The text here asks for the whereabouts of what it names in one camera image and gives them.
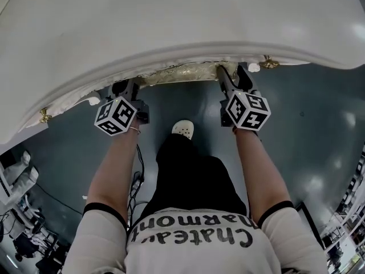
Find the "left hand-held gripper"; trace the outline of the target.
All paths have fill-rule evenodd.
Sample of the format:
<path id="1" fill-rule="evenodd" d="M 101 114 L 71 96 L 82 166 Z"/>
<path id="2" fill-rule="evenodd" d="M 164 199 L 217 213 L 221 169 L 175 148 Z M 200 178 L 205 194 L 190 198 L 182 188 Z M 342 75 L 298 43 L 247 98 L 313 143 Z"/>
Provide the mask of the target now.
<path id="1" fill-rule="evenodd" d="M 131 128 L 136 118 L 141 124 L 149 123 L 149 107 L 142 100 L 136 100 L 140 89 L 140 79 L 130 79 L 128 99 L 120 96 L 100 106 L 96 113 L 94 126 L 109 136 L 123 134 Z M 127 88 L 127 80 L 115 82 L 112 85 L 112 93 L 119 96 Z"/>

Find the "white shelving rack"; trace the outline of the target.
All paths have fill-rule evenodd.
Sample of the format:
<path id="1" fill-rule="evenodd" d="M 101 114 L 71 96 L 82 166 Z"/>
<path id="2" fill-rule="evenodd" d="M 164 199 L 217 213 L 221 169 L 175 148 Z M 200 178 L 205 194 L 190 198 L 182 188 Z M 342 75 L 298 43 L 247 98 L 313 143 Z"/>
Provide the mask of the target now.
<path id="1" fill-rule="evenodd" d="M 321 238 L 329 274 L 365 270 L 365 144 L 355 173 Z"/>

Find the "white ornate table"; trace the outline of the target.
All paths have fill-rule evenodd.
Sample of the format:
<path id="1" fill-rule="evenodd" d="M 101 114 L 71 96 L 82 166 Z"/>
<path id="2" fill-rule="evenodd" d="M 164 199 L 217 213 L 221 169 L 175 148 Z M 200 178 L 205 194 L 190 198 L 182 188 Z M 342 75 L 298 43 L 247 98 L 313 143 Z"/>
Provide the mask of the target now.
<path id="1" fill-rule="evenodd" d="M 365 0 L 0 0 L 0 145 L 116 81 L 188 63 L 261 65 L 269 143 L 302 133 L 306 152 L 349 172 L 365 140 Z"/>

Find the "white printed t-shirt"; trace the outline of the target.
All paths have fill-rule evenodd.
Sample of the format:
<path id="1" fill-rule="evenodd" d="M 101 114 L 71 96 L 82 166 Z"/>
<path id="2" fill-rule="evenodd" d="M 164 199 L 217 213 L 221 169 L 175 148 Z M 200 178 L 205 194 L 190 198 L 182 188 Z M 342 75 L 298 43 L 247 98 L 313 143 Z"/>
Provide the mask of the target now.
<path id="1" fill-rule="evenodd" d="M 255 223 L 237 213 L 167 208 L 127 231 L 111 207 L 85 207 L 62 274 L 328 274 L 290 202 Z"/>

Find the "cream gold patterned cushion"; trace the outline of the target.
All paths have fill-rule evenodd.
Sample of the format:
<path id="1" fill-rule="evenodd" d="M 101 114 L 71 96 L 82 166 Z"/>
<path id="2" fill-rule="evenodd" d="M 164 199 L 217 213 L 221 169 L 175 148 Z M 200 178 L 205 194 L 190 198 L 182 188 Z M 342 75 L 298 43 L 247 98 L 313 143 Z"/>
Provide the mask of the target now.
<path id="1" fill-rule="evenodd" d="M 201 62 L 186 63 L 183 65 L 159 70 L 149 76 L 141 75 L 141 88 L 158 84 L 170 84 L 180 82 L 198 82 L 217 80 L 217 67 L 223 66 L 233 80 L 237 78 L 237 62 Z"/>

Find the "white clog shoe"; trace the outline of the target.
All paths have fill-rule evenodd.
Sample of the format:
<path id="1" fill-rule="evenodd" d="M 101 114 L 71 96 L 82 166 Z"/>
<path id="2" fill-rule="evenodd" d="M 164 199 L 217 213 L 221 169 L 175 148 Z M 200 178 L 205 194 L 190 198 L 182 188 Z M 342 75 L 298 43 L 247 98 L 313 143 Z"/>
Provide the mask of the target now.
<path id="1" fill-rule="evenodd" d="M 190 120 L 179 120 L 173 127 L 171 134 L 178 134 L 185 136 L 189 140 L 192 139 L 194 133 L 194 124 Z"/>

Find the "person's right forearm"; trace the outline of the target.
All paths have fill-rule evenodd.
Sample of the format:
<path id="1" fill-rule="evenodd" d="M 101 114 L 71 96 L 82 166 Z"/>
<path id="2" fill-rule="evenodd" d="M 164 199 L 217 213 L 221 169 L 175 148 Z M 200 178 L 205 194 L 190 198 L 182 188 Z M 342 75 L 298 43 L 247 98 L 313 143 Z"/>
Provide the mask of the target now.
<path id="1" fill-rule="evenodd" d="M 250 211 L 256 224 L 271 207 L 289 203 L 290 195 L 259 137 L 250 130 L 234 128 Z"/>

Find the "person's left forearm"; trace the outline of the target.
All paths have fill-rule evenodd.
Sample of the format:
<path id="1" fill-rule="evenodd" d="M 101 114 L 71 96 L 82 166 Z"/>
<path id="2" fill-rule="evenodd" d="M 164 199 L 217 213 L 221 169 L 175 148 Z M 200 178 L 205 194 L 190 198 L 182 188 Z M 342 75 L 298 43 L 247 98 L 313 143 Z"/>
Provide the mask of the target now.
<path id="1" fill-rule="evenodd" d="M 131 186 L 133 161 L 139 136 L 139 123 L 113 137 L 88 190 L 87 204 L 107 205 L 128 220 L 128 194 Z"/>

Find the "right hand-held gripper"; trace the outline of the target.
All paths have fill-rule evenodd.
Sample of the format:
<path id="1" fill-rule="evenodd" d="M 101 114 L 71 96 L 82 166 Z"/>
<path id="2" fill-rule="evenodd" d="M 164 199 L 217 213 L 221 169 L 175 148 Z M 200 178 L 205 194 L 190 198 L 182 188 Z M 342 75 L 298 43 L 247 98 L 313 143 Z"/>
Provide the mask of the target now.
<path id="1" fill-rule="evenodd" d="M 271 116 L 267 99 L 256 94 L 235 90 L 232 79 L 222 65 L 216 68 L 217 79 L 228 98 L 221 103 L 221 126 L 236 127 L 243 130 L 259 131 Z M 245 69 L 238 65 L 238 89 L 251 90 L 253 82 Z"/>

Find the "person's black trousers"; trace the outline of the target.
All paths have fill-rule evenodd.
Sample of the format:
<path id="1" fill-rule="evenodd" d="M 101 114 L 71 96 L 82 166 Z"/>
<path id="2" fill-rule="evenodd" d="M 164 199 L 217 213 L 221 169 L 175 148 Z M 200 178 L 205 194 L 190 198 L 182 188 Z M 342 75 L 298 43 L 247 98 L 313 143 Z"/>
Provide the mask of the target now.
<path id="1" fill-rule="evenodd" d="M 186 136 L 170 134 L 161 145 L 156 162 L 155 193 L 141 218 L 167 208 L 212 209 L 247 215 L 223 162 L 200 155 Z"/>

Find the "black-legged white table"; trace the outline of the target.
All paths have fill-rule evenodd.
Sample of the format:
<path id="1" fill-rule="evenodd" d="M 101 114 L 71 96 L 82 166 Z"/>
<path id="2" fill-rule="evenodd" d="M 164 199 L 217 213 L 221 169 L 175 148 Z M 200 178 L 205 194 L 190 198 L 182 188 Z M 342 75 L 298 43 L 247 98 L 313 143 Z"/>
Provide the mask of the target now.
<path id="1" fill-rule="evenodd" d="M 315 226 L 315 223 L 313 221 L 313 218 L 311 217 L 309 210 L 307 209 L 306 205 L 304 202 L 300 202 L 296 208 L 295 208 L 298 212 L 299 211 L 303 211 L 303 214 L 309 224 L 309 227 L 314 235 L 314 237 L 316 238 L 317 242 L 319 243 L 319 245 L 322 247 L 322 249 L 325 249 L 324 244 L 322 242 L 322 239 L 320 237 L 320 234 Z"/>

